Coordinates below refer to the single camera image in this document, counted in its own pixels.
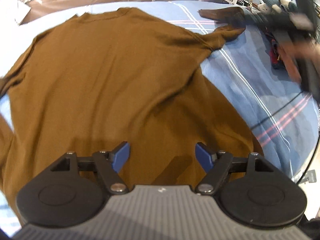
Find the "blue bed sheet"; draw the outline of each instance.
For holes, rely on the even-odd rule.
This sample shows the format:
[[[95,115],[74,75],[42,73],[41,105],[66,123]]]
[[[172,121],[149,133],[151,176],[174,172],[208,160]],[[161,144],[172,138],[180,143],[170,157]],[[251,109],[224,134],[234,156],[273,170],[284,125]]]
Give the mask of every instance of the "blue bed sheet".
[[[10,35],[7,34],[10,41],[5,48],[7,51],[0,55],[0,74],[4,75],[11,68],[37,34],[63,23],[75,14],[98,14],[120,7],[138,7],[172,24],[206,34],[219,25],[201,18],[198,10],[226,6],[198,1],[117,2],[56,12],[14,28]],[[301,94],[272,116],[294,98],[300,88],[290,81],[285,70],[272,69],[269,51],[270,44],[263,33],[249,26],[235,41],[227,43],[223,49],[213,52],[204,60],[201,69],[249,127],[269,116],[263,124],[253,129],[253,133],[262,145],[265,158],[292,178],[313,153],[318,140],[318,107],[310,95]],[[7,96],[0,100],[0,113],[14,130]]]

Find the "human hand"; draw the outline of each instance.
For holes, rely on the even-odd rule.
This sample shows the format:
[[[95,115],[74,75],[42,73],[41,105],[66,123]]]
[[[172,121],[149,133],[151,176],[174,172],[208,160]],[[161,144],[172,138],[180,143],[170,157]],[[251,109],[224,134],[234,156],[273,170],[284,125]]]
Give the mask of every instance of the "human hand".
[[[312,61],[318,74],[320,74],[320,44],[311,42],[286,43],[278,46],[278,54],[283,61],[285,68],[292,81],[301,83],[301,76],[294,58],[305,58]]]

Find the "white stripe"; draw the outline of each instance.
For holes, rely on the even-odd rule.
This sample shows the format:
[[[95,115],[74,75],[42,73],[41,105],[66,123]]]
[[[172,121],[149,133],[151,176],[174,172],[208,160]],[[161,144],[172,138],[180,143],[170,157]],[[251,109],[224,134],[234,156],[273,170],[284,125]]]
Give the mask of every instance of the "white stripe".
[[[189,27],[186,27],[185,28],[186,30],[202,30],[200,28],[189,28]],[[214,29],[205,29],[206,31],[214,31]]]
[[[284,142],[284,144],[286,145],[286,147],[288,148],[289,152],[290,151],[290,143],[288,142],[288,140],[283,136],[281,129],[279,128],[276,120],[274,119],[274,117],[271,115],[271,112],[269,111],[269,109],[266,107],[266,105],[263,103],[263,101],[259,98],[259,96],[257,95],[257,93],[255,92],[255,90],[252,88],[252,86],[249,84],[249,82],[245,79],[245,77],[242,75],[242,73],[238,70],[238,68],[236,67],[236,65],[234,64],[234,62],[231,60],[231,58],[229,57],[229,55],[224,51],[224,49],[221,49],[221,51],[224,52],[224,54],[230,59],[230,61],[232,62],[233,66],[232,69],[236,72],[236,74],[238,75],[238,77],[241,78],[241,80],[244,82],[244,84],[249,88],[249,90],[254,94],[255,98],[258,100],[259,104],[262,106],[262,108],[264,109],[264,111],[268,114],[268,116],[270,116],[270,119],[273,123],[273,125],[275,127],[277,127],[277,130],[279,131],[280,137],[282,139],[282,141]]]
[[[195,23],[195,25],[197,25],[198,27],[200,26],[203,30],[204,34],[208,34],[208,32],[206,31],[206,29],[202,26],[202,24],[192,15],[192,13],[188,10],[187,7],[185,7],[184,5],[181,4],[176,4],[173,3],[177,6],[179,6],[188,16],[189,19],[191,19],[190,17],[193,18],[193,21]],[[290,143],[288,142],[287,139],[284,138],[279,126],[276,123],[276,120],[274,119],[274,117],[271,115],[271,112],[268,110],[268,108],[265,106],[265,104],[262,102],[262,100],[259,98],[259,96],[257,95],[257,93],[254,91],[254,89],[252,88],[252,86],[249,84],[249,82],[245,79],[245,77],[240,73],[240,71],[238,70],[238,68],[236,67],[236,65],[234,64],[234,62],[232,61],[232,59],[229,57],[229,55],[224,51],[224,49],[219,50],[220,53],[223,55],[223,57],[227,60],[227,62],[229,63],[229,65],[231,66],[231,68],[235,71],[235,73],[237,74],[237,76],[240,77],[240,79],[244,82],[244,84],[249,88],[249,90],[253,93],[253,95],[255,96],[255,98],[257,99],[257,101],[259,102],[259,104],[261,105],[261,107],[263,108],[263,110],[269,115],[271,116],[271,121],[272,123],[278,128],[280,137],[282,139],[282,141],[284,142],[284,144],[286,145],[286,147],[288,148],[289,152],[290,152]]]
[[[186,12],[186,10],[182,7],[181,4],[177,4],[177,3],[174,3],[174,2],[169,2],[169,3],[173,3],[174,5],[179,6],[179,7],[183,10],[183,12],[188,16],[188,18],[190,19],[190,21],[192,21],[193,24],[196,25],[196,26],[202,31],[203,34],[206,34],[206,32],[204,32],[204,30],[202,29],[203,27],[201,28],[201,26],[198,25],[198,24],[190,17],[190,15]]]
[[[293,178],[293,170],[292,170],[292,163],[291,163],[291,159],[289,159],[289,165],[290,165],[291,178]]]

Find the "black circular plate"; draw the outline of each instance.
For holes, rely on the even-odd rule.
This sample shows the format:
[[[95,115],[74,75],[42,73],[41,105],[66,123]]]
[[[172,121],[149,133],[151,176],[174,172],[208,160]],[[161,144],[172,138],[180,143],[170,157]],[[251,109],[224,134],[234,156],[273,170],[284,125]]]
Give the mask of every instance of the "black circular plate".
[[[254,172],[229,182],[220,201],[226,211],[241,223],[258,228],[279,228],[298,222],[307,199],[288,178],[273,172]]]
[[[88,179],[65,172],[37,177],[17,196],[23,220],[44,227],[70,227],[93,217],[104,202],[101,189]]]

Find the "pink stripe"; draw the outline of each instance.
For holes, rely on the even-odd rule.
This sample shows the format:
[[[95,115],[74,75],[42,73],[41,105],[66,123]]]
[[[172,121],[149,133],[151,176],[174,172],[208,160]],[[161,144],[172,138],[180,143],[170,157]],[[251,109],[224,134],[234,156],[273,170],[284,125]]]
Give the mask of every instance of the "pink stripe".
[[[305,96],[303,99],[300,100],[299,103],[297,103],[287,114],[285,114],[276,124],[274,124],[273,126],[269,127],[266,131],[264,131],[262,134],[260,134],[259,136],[257,136],[257,139],[260,140],[263,136],[265,136],[268,132],[270,132],[273,128],[275,128],[277,125],[281,124],[281,122],[287,118],[287,116],[289,114],[291,114],[299,105],[302,104],[302,102],[307,98],[307,96]]]
[[[195,25],[196,23],[193,23],[193,22],[189,22],[189,23],[186,23],[186,22],[172,22],[172,23],[174,23],[174,24],[192,24],[192,25]],[[215,24],[215,23],[206,23],[206,24],[204,24],[204,25],[217,25],[217,24]]]
[[[291,118],[289,118],[279,129],[279,131],[277,131],[276,133],[274,133],[273,135],[271,135],[270,137],[268,137],[263,143],[261,143],[261,147],[264,147],[268,142],[270,142],[274,137],[276,137],[280,131],[282,131],[302,110],[303,108],[306,107],[306,105],[308,104],[309,99],[311,98],[311,96],[309,96],[307,98],[307,101],[301,106],[301,108],[295,112]]]

